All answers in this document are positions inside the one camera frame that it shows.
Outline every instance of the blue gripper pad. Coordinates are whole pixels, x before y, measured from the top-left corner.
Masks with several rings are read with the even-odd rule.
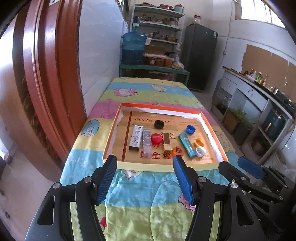
[[[263,169],[254,162],[245,158],[244,156],[240,157],[237,160],[237,164],[240,168],[244,169],[247,173],[251,174],[257,179],[262,179],[264,177]]]
[[[106,199],[116,169],[117,158],[114,155],[109,155],[101,170],[101,172],[103,172],[103,177],[98,185],[98,195],[96,197],[98,203]]]
[[[192,183],[190,181],[191,179],[190,173],[189,173],[188,167],[186,166],[185,162],[183,161],[180,155],[177,155],[174,157],[173,167],[174,167],[174,171],[177,176],[177,180],[185,200],[190,205],[193,205],[194,197],[192,193]]]

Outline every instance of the red bottle cap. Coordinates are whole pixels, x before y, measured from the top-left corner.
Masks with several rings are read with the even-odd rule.
[[[158,145],[162,142],[163,140],[163,136],[161,134],[158,133],[154,133],[151,135],[151,143],[153,145]]]

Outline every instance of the colorful quilt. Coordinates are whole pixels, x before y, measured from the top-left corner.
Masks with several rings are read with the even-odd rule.
[[[237,166],[234,148],[196,97],[181,83],[155,79],[116,78],[94,106],[68,156],[60,182],[74,184],[103,165],[102,155],[121,102],[182,107],[202,111],[216,132],[229,162]],[[228,185],[218,170],[197,172],[214,183]],[[210,240],[216,240],[219,203]],[[71,217],[75,240],[81,240],[75,203]],[[186,238],[195,206],[184,199],[175,173],[117,169],[106,200],[96,207],[106,240],[181,241]]]

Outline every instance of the brown stripe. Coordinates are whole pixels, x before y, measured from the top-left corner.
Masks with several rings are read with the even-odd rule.
[[[128,142],[128,132],[129,132],[129,127],[131,125],[131,115],[132,115],[132,111],[130,113],[130,117],[128,119],[128,127],[126,129],[126,138],[124,140],[124,146],[123,146],[123,152],[122,152],[122,158],[121,161],[124,161],[125,157],[126,157],[126,148],[127,148],[127,142]]]

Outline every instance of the pink stripe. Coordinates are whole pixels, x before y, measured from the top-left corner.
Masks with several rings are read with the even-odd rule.
[[[120,103],[121,102],[115,101],[112,99],[99,101],[93,107],[88,118],[89,119],[91,119],[91,118],[114,119]],[[203,112],[203,114],[205,115],[205,117],[207,118],[207,120],[209,121],[211,126],[218,126],[217,122],[214,120],[214,118],[211,116],[211,114],[206,109],[189,107],[189,106],[180,106],[177,104],[170,104],[170,103],[157,103],[157,102],[141,102],[141,103],[142,104],[168,106],[168,107],[177,107],[177,108],[183,107],[184,109],[187,109],[187,110],[201,111],[201,112]]]

